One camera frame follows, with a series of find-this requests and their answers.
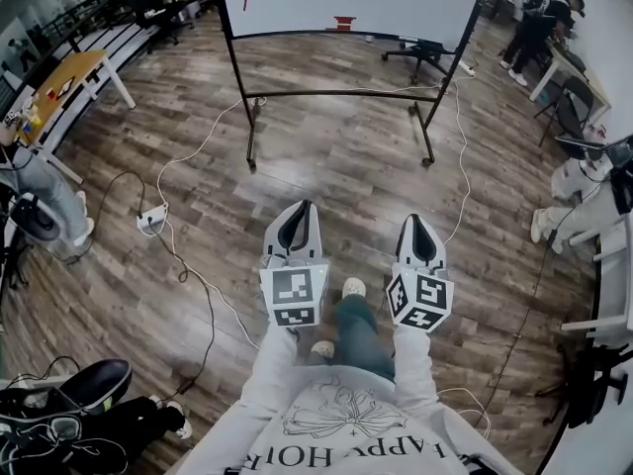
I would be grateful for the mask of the white floor power strip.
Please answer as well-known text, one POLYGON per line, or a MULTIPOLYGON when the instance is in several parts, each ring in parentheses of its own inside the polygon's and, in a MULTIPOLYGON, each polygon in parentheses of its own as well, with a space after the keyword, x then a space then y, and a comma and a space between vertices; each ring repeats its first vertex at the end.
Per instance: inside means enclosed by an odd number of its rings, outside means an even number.
POLYGON ((168 204, 160 204, 138 215, 136 217, 136 227, 144 236, 153 238, 162 233, 167 216, 168 204))

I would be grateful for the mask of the white desk frame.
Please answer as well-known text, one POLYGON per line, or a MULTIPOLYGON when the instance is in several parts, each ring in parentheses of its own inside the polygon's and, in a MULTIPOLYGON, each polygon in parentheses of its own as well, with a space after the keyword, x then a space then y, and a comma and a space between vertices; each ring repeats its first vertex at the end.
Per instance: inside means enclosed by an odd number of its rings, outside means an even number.
POLYGON ((633 212, 616 223, 580 233, 570 246, 596 239, 597 305, 590 319, 561 325, 563 333, 582 333, 595 342, 633 347, 633 212))

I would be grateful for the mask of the person's left forearm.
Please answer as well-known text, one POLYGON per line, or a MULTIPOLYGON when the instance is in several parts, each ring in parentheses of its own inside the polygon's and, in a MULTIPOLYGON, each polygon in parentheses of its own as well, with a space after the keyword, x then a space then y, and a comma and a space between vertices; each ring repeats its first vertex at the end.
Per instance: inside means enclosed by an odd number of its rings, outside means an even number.
POLYGON ((274 416, 287 409, 300 340, 297 329, 268 326, 250 377, 234 404, 254 416, 274 416))

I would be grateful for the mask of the white printed sweatshirt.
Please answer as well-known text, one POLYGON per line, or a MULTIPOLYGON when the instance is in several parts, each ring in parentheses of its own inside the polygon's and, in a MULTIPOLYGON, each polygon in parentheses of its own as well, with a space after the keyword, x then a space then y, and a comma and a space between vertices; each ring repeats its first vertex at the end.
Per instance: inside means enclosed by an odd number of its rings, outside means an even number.
POLYGON ((288 407, 254 416, 234 403, 176 475, 522 475, 458 413, 411 410, 389 381, 356 367, 299 366, 288 407))

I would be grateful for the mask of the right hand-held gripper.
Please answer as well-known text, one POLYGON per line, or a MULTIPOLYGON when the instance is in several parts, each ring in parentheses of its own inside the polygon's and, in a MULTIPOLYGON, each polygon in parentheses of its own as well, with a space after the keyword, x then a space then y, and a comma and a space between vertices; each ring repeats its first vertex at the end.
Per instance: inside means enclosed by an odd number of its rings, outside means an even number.
POLYGON ((420 215, 411 214, 402 225, 396 255, 398 263, 392 266, 392 279, 385 291, 393 323, 432 333, 451 314, 454 283, 426 268, 405 265, 415 256, 427 267, 444 267, 444 243, 420 215))

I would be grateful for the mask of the wooden table white legs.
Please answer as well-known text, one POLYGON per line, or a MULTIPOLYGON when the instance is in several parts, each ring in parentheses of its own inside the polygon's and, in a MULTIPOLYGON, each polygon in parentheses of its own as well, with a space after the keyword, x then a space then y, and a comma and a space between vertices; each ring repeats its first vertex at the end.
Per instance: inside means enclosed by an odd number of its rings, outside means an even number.
POLYGON ((604 114, 609 112, 611 109, 610 100, 607 97, 598 77, 588 66, 584 70, 578 69, 570 61, 569 56, 550 39, 547 40, 546 46, 549 54, 551 55, 551 59, 538 83, 529 94, 529 100, 531 102, 535 102, 540 93, 559 71, 566 72, 581 78, 593 94, 594 106, 589 113, 588 121, 591 124, 597 123, 604 114))
POLYGON ((83 178, 72 171, 54 152, 74 120, 91 102, 98 91, 112 82, 129 108, 136 102, 120 78, 115 65, 103 49, 75 52, 67 56, 42 85, 11 111, 20 119, 12 137, 33 151, 38 158, 50 163, 76 184, 83 178), (55 92, 71 76, 75 77, 70 91, 61 99, 55 92))

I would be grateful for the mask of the person's right leg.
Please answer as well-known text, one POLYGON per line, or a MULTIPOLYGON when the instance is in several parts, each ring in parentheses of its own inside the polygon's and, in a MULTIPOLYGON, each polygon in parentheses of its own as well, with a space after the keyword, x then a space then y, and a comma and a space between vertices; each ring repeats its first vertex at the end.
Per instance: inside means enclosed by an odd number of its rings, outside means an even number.
POLYGON ((389 381, 395 378, 395 363, 380 341, 377 323, 367 300, 349 294, 335 307, 338 340, 332 363, 352 366, 389 381))

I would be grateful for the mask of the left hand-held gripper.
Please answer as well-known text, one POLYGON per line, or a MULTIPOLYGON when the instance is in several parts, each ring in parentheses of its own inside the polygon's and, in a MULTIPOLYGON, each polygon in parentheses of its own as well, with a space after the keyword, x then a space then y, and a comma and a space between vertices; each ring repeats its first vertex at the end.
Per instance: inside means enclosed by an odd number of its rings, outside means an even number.
MULTIPOLYGON (((322 258, 316 205, 309 200, 285 209, 268 226, 263 252, 289 256, 299 251, 322 258)), ((276 328, 315 327, 320 323, 328 286, 327 260, 303 262, 272 256, 259 270, 260 288, 269 321, 276 328)))

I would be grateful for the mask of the black folding chair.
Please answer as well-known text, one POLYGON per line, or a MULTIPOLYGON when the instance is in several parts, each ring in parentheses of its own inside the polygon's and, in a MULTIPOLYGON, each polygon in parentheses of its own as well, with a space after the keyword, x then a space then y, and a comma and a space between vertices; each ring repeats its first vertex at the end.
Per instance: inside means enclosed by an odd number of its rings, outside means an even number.
POLYGON ((594 95, 588 84, 577 76, 569 77, 562 84, 558 97, 534 116, 537 118, 551 110, 539 146, 550 134, 550 128, 554 121, 571 138, 581 139, 584 136, 585 125, 593 109, 593 104, 594 95))

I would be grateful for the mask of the black office chair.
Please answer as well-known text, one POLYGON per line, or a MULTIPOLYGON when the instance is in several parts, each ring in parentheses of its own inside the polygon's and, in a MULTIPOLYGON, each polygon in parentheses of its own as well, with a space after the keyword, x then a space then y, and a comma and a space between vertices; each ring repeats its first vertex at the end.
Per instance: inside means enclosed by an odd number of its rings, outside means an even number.
POLYGON ((171 40, 175 46, 179 44, 176 31, 182 28, 195 28, 191 19, 184 18, 187 3, 180 0, 124 0, 124 3, 135 14, 135 22, 144 29, 154 27, 156 33, 149 40, 148 53, 152 53, 155 45, 164 40, 171 40))
POLYGON ((441 65, 440 60, 444 55, 454 54, 454 51, 447 50, 440 43, 433 43, 428 41, 407 43, 404 40, 401 40, 399 43, 399 48, 397 50, 385 51, 381 54, 381 61, 386 62, 391 56, 415 58, 415 69, 413 74, 409 77, 409 84, 411 86, 416 86, 418 84, 419 69, 424 62, 428 63, 433 68, 438 70, 443 75, 442 80, 445 80, 449 75, 449 72, 441 65))

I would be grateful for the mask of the person's right forearm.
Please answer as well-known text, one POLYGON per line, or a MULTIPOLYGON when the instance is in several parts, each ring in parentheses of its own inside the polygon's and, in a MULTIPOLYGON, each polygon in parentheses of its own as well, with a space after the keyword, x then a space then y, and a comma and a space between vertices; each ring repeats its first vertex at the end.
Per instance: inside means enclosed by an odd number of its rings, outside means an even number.
POLYGON ((395 386, 404 409, 416 410, 438 402, 429 355, 429 336, 415 328, 398 326, 394 332, 395 386))

